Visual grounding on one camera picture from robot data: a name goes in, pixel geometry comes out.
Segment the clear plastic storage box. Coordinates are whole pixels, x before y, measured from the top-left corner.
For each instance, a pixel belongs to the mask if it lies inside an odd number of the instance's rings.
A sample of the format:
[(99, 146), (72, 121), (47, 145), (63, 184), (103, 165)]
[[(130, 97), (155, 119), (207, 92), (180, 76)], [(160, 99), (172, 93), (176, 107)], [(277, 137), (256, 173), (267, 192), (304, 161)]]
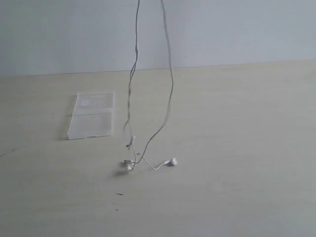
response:
[(115, 92), (78, 92), (67, 132), (68, 139), (111, 136)]

